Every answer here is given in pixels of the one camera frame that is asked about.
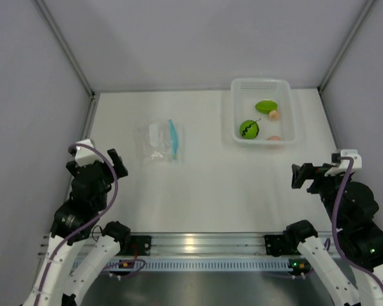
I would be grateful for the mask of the pink fake egg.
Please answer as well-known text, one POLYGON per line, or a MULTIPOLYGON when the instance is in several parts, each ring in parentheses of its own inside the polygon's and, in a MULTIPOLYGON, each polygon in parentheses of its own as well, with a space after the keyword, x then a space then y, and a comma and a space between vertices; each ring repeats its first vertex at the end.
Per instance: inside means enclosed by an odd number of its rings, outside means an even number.
POLYGON ((279 136, 271 136, 267 141, 281 141, 282 139, 279 136))

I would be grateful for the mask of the clear zip top bag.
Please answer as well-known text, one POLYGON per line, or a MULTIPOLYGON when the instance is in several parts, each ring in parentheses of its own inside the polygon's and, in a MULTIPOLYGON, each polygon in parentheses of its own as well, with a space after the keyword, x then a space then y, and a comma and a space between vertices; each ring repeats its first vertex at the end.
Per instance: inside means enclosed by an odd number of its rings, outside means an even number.
POLYGON ((183 158, 184 127, 173 119, 150 121, 134 129, 136 156, 142 166, 180 163, 183 158))

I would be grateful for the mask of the beige fake garlic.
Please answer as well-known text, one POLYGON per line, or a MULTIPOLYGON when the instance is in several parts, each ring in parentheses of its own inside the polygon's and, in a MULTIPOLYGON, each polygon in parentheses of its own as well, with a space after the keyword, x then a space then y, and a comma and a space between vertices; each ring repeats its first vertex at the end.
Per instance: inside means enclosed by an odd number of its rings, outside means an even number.
POLYGON ((280 113, 278 112, 278 110, 271 110, 269 113, 268 113, 268 118, 271 120, 271 121, 278 121, 280 119, 280 113))

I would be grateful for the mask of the green fake melon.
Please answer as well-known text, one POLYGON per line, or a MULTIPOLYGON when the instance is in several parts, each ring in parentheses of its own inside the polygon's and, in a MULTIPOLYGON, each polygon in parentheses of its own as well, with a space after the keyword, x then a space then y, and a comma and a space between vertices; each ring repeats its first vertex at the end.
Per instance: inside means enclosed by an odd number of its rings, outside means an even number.
POLYGON ((259 121, 257 120, 245 120, 239 127, 239 134, 242 139, 253 140, 259 135, 259 121))

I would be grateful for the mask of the green fake leaf vegetable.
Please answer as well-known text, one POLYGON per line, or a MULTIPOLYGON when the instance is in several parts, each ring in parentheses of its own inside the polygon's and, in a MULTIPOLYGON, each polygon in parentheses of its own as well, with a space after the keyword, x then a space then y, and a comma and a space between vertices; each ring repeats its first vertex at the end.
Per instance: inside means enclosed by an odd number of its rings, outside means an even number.
POLYGON ((277 110, 278 104, 272 100, 262 100, 255 105, 255 109, 263 114, 268 114, 271 110, 277 110))

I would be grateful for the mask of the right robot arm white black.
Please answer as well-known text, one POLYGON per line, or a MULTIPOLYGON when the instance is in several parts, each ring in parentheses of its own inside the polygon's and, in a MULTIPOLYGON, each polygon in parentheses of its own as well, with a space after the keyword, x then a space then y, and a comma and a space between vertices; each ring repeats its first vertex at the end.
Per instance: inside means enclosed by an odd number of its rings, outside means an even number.
POLYGON ((343 157, 346 170, 333 164, 292 165, 293 189, 305 180, 310 194, 318 194, 331 220, 334 247, 354 274, 351 282, 331 257, 316 229, 307 220, 290 224, 283 232, 286 248, 300 253, 328 291, 334 305, 383 305, 383 231, 374 223, 379 209, 370 188, 351 179, 354 160, 343 157))

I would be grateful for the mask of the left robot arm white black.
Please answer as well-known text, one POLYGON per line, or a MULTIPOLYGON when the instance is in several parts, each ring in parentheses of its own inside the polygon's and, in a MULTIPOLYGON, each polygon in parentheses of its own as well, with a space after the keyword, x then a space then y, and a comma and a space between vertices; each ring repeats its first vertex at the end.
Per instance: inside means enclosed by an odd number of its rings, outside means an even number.
POLYGON ((95 246, 81 264, 73 264, 100 218, 112 207, 118 180, 128 170, 115 149, 107 155, 90 141, 72 145, 74 159, 66 164, 71 173, 69 198, 54 214, 47 253, 24 305, 80 305, 107 263, 131 248, 131 230, 118 221, 103 228, 95 246))

